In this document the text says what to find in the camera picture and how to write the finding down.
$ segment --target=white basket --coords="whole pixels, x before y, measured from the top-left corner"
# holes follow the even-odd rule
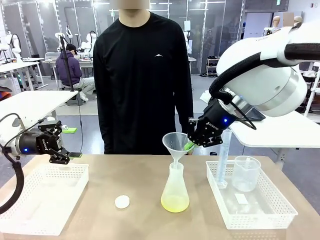
[[[287,229],[298,212],[281,194],[267,175],[260,170],[256,188],[241,192],[232,185],[234,160],[227,161],[225,180],[228,185],[219,189],[215,180],[218,161],[206,162],[206,176],[225,226],[229,230]],[[244,202],[236,198],[240,195]]]
[[[0,232],[60,235],[87,185],[88,167],[88,164],[72,163],[51,163],[37,167],[25,178],[18,201],[0,215]]]

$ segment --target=person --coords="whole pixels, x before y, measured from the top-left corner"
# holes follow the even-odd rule
[[[92,95],[95,87],[95,79],[93,77],[82,78],[82,71],[79,61],[75,59],[74,55],[77,55],[77,48],[75,45],[68,43],[65,47],[66,56],[68,58],[68,64],[71,74],[71,81],[73,88],[81,89],[79,92],[83,101],[87,102],[88,98],[86,94]],[[67,70],[65,67],[65,60],[63,59],[63,53],[55,61],[55,67],[60,77],[60,80],[64,86],[70,87],[70,83],[67,78]]]
[[[149,12],[149,1],[117,3],[119,19],[93,50],[104,153],[167,155],[162,138],[176,131],[175,107],[184,133],[193,117],[185,36],[176,22]]]

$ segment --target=seated person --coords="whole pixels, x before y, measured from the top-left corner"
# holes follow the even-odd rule
[[[75,59],[74,55],[77,54],[77,48],[73,44],[67,44],[65,47],[66,56],[68,57],[68,64],[71,74],[71,81],[73,88],[81,89],[80,97],[83,101],[88,101],[86,94],[93,94],[96,89],[94,77],[82,78],[82,71],[79,61]],[[70,87],[67,70],[65,67],[65,60],[63,59],[63,53],[55,61],[55,67],[57,69],[60,80],[64,86]]]

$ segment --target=yellow liquid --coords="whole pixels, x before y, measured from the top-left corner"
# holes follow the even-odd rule
[[[187,209],[189,206],[189,198],[182,196],[163,196],[161,197],[161,204],[165,210],[171,213],[180,213]]]

